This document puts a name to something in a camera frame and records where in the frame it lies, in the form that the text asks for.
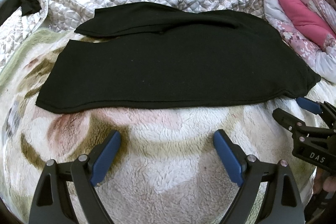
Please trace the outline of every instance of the white fleece blanket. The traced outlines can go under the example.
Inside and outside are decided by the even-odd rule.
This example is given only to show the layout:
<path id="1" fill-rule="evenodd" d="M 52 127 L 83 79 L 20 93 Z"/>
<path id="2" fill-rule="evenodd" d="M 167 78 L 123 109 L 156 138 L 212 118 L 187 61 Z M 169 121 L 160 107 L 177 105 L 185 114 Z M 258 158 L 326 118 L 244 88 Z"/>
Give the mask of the white fleece blanket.
<path id="1" fill-rule="evenodd" d="M 39 89 L 69 39 L 99 42 L 73 31 L 40 29 L 0 75 L 0 193 L 23 222 L 45 162 L 72 161 L 111 129 L 121 133 L 122 145 L 96 190 L 116 224 L 218 223 L 238 190 L 212 145 L 219 128 L 262 161 L 288 160 L 299 189 L 305 187 L 314 167 L 291 155 L 291 134 L 273 120 L 272 111 L 280 107 L 310 126 L 323 123 L 292 99 L 235 107 L 102 108 L 68 115 L 36 107 Z M 335 104 L 336 85 L 322 80 L 308 98 Z M 302 195 L 304 203 L 311 187 Z M 254 223 L 264 191 L 262 185 L 247 223 Z M 79 222 L 86 223 L 72 184 L 70 194 Z"/>

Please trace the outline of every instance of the pink floral blanket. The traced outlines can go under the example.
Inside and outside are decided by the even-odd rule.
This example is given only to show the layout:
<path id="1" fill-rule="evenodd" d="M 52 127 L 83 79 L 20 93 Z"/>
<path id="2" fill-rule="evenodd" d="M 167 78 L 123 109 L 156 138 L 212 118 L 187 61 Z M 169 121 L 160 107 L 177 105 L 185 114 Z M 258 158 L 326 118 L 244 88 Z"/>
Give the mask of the pink floral blanket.
<path id="1" fill-rule="evenodd" d="M 334 0 L 301 0 L 336 32 L 336 4 Z M 326 34 L 321 47 L 299 32 L 281 8 L 278 0 L 264 0 L 265 16 L 283 40 L 322 77 L 336 83 L 336 39 Z"/>

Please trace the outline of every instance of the blue gripper pad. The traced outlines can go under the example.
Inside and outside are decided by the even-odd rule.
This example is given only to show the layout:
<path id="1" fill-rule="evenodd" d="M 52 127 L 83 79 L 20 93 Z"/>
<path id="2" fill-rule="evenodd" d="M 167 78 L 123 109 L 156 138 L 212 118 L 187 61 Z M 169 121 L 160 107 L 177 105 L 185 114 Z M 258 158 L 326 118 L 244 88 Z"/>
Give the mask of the blue gripper pad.
<path id="1" fill-rule="evenodd" d="M 90 179 L 91 185 L 95 186 L 97 183 L 102 182 L 109 170 L 114 157 L 116 156 L 121 144 L 120 133 L 116 131 L 107 143 L 99 157 L 95 161 L 92 167 L 92 176 Z"/>
<path id="2" fill-rule="evenodd" d="M 219 131 L 214 133 L 213 144 L 231 181 L 241 187 L 244 183 L 242 167 Z"/>
<path id="3" fill-rule="evenodd" d="M 296 98 L 296 102 L 299 105 L 299 107 L 301 107 L 305 110 L 308 110 L 309 112 L 311 112 L 315 115 L 322 113 L 321 106 L 318 103 L 316 103 L 312 100 L 309 100 L 309 99 L 304 98 L 304 97 L 298 97 L 298 98 Z"/>

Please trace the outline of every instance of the black fabric draped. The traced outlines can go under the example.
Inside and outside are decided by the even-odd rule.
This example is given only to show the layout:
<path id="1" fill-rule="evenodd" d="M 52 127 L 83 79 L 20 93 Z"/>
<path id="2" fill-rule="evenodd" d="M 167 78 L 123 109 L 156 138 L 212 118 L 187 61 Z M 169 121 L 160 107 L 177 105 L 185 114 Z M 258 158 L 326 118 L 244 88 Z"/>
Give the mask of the black fabric draped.
<path id="1" fill-rule="evenodd" d="M 54 113 L 254 104 L 305 96 L 321 79 L 243 12 L 133 3 L 97 9 L 75 32 L 111 40 L 69 41 L 36 101 Z"/>

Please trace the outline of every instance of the black clamp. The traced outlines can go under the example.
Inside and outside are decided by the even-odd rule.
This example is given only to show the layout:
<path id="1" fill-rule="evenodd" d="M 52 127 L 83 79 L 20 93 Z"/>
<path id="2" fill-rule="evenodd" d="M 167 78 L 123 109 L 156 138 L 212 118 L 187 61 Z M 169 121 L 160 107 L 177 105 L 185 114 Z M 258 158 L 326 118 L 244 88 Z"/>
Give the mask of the black clamp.
<path id="1" fill-rule="evenodd" d="M 35 190 L 29 224 L 78 224 L 67 181 L 73 182 L 88 223 L 113 224 L 94 187 L 103 181 L 120 141 L 120 133 L 113 130 L 103 143 L 73 162 L 48 160 Z"/>
<path id="2" fill-rule="evenodd" d="M 220 224 L 246 222 L 261 182 L 268 182 L 256 224 L 304 224 L 303 206 L 288 163 L 260 162 L 233 144 L 223 130 L 215 132 L 214 146 L 230 179 L 240 187 Z M 102 144 L 73 162 L 49 160 L 37 184 L 29 224 L 78 224 L 67 181 L 72 181 L 89 224 L 113 224 L 94 186 L 107 173 L 120 147 L 120 134 L 112 131 Z"/>
<path id="3" fill-rule="evenodd" d="M 246 155 L 224 130 L 215 132 L 213 143 L 231 181 L 240 187 L 220 224 L 246 222 L 261 182 L 268 184 L 255 224 L 304 224 L 299 190 L 287 161 L 271 164 Z"/>
<path id="4" fill-rule="evenodd" d="M 319 115 L 328 128 L 306 126 L 304 121 L 288 112 L 275 109 L 273 118 L 292 133 L 293 156 L 325 170 L 324 177 L 336 175 L 336 108 L 328 102 L 314 102 L 303 97 L 297 98 L 296 102 L 301 108 Z M 327 196 L 329 194 L 324 190 L 312 196 L 304 210 L 306 221 L 310 221 L 319 210 L 324 210 L 320 222 L 316 223 L 334 223 L 330 212 L 334 212 L 336 194 L 326 199 Z"/>
<path id="5" fill-rule="evenodd" d="M 336 108 L 328 102 L 314 102 L 297 98 L 298 105 L 319 115 L 329 128 L 306 126 L 306 123 L 288 112 L 277 108 L 273 118 L 292 133 L 293 156 L 336 174 Z"/>

